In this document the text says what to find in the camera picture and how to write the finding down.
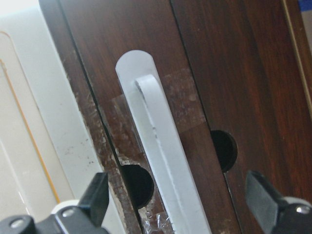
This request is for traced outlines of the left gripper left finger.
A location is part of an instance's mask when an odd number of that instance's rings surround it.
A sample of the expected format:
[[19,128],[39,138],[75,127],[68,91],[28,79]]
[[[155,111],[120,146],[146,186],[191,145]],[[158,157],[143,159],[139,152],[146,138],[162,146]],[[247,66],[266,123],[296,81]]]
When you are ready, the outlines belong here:
[[109,205],[108,174],[96,173],[77,205],[66,206],[36,223],[30,215],[0,222],[2,234],[107,234],[102,222]]

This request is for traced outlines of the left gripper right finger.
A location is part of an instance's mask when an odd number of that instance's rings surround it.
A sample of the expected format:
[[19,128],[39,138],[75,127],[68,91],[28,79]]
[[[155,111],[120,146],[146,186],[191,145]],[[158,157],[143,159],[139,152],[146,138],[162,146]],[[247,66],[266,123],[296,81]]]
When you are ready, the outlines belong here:
[[312,204],[283,196],[261,173],[248,171],[245,200],[263,233],[310,234]]

